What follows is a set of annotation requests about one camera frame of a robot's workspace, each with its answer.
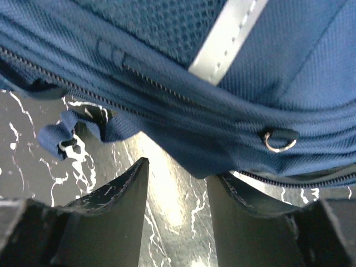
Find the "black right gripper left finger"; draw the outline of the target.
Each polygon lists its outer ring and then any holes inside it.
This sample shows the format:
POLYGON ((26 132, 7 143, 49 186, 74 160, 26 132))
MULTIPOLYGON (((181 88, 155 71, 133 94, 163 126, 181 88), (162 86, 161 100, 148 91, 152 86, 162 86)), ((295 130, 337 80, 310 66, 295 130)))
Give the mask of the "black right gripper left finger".
POLYGON ((65 206, 1 200, 2 266, 138 266, 149 161, 65 206))

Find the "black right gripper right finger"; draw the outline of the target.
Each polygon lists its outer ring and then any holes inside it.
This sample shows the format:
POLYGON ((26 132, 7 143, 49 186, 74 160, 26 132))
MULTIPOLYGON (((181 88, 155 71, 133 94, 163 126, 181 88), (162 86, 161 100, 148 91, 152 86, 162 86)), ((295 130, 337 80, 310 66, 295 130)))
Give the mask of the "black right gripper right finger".
POLYGON ((355 265, 355 201, 297 207, 232 174, 206 181, 219 266, 355 265))

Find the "navy blue student backpack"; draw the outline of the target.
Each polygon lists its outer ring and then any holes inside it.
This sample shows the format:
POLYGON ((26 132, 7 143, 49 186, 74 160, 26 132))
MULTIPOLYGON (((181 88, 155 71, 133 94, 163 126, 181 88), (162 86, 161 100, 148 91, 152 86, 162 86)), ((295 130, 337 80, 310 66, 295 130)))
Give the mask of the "navy blue student backpack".
POLYGON ((354 1, 2 1, 1 85, 117 112, 43 128, 61 160, 82 122, 144 132, 197 178, 355 185, 354 1))

